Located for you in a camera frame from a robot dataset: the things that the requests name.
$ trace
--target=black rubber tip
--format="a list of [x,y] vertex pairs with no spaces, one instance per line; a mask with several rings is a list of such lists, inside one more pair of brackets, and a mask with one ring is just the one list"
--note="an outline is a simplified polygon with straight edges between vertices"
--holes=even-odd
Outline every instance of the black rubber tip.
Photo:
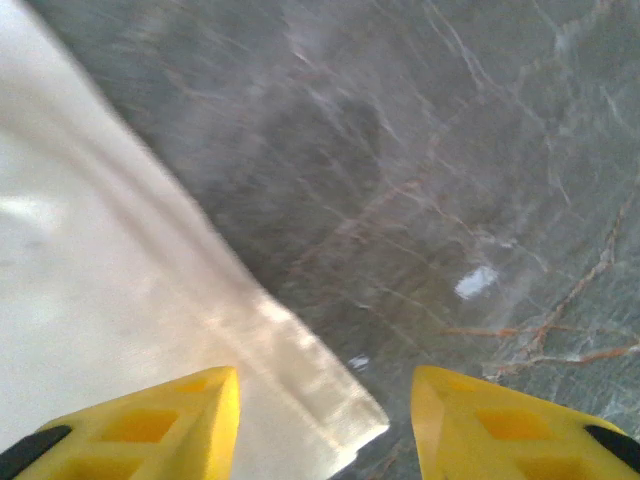
[[640,473],[640,443],[627,435],[597,425],[587,425],[584,429],[600,445],[633,468],[636,473]]
[[0,480],[12,480],[17,477],[70,432],[71,427],[58,425],[24,437],[0,453]]

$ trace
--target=floor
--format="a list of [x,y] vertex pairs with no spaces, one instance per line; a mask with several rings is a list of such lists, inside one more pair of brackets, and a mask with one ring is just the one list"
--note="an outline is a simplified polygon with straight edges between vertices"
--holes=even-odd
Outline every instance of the floor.
[[391,431],[412,370],[640,405],[640,1],[31,0]]

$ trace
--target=gray marble tile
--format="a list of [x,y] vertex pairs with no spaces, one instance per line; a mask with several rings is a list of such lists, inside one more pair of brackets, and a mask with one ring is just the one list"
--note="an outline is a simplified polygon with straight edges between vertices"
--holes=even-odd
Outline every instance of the gray marble tile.
[[338,478],[420,363],[640,437],[637,0],[31,3],[389,413]]

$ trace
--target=marble floor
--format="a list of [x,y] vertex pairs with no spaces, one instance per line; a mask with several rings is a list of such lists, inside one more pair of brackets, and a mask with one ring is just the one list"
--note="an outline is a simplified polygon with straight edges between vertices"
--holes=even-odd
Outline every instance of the marble floor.
[[30,3],[389,414],[336,478],[418,364],[640,437],[640,1]]

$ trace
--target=yellow plastic part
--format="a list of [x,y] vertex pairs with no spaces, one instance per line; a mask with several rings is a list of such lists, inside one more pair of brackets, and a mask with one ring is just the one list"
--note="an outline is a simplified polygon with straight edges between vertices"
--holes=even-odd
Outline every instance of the yellow plastic part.
[[584,413],[437,367],[418,367],[411,420],[424,480],[638,480]]
[[234,368],[204,370],[44,425],[71,433],[17,480],[226,480],[240,416]]

